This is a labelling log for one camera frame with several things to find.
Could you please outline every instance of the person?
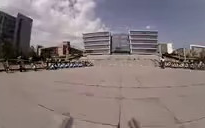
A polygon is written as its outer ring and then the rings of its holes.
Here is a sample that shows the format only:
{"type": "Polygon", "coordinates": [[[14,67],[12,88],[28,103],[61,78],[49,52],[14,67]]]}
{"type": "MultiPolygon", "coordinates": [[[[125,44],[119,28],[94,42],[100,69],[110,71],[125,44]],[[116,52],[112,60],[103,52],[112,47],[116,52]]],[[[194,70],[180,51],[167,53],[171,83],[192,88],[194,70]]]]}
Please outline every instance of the person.
{"type": "Polygon", "coordinates": [[[6,59],[6,61],[5,61],[5,71],[6,71],[6,73],[9,73],[9,61],[8,61],[8,59],[6,59]]]}
{"type": "Polygon", "coordinates": [[[165,68],[165,59],[163,56],[160,58],[160,65],[161,65],[161,68],[163,69],[165,68]]]}

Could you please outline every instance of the glass facade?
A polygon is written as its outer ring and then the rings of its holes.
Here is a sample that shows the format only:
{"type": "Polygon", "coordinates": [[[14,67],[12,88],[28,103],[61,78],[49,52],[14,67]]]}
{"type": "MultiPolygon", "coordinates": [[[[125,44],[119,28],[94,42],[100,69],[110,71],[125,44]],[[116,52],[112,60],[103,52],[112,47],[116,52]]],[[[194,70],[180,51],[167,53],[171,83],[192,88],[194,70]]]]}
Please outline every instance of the glass facade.
{"type": "Polygon", "coordinates": [[[112,53],[130,53],[128,34],[112,35],[112,53]]]}

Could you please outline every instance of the paved ground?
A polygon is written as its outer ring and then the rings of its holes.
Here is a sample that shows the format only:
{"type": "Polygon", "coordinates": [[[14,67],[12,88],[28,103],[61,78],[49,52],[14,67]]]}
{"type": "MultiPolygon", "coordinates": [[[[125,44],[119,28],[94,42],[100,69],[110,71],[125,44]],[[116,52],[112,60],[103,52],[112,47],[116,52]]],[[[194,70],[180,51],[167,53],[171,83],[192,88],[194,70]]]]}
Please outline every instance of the paved ground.
{"type": "Polygon", "coordinates": [[[0,73],[1,128],[205,128],[205,71],[95,66],[0,73]]]}

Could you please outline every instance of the pavement tile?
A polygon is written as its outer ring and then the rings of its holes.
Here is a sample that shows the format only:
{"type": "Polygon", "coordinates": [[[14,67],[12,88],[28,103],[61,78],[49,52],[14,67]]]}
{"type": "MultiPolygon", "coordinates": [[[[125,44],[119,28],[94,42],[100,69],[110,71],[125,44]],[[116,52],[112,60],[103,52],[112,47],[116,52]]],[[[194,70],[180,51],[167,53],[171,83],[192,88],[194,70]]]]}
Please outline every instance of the pavement tile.
{"type": "Polygon", "coordinates": [[[128,121],[132,118],[135,118],[141,127],[175,127],[174,116],[163,107],[158,98],[123,100],[121,110],[122,128],[127,128],[128,121]]]}

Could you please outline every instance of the white cloud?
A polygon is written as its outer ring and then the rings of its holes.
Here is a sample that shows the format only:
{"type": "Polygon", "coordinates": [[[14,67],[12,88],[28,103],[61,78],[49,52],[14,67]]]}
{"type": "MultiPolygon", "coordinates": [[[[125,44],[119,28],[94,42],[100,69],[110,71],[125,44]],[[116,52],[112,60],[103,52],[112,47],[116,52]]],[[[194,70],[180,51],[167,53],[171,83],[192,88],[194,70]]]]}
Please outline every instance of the white cloud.
{"type": "Polygon", "coordinates": [[[151,26],[149,26],[149,25],[148,25],[148,26],[146,26],[146,29],[151,29],[151,26]]]}
{"type": "Polygon", "coordinates": [[[0,0],[0,9],[34,19],[31,42],[42,45],[70,40],[82,46],[82,33],[108,29],[95,8],[95,0],[0,0]]]}

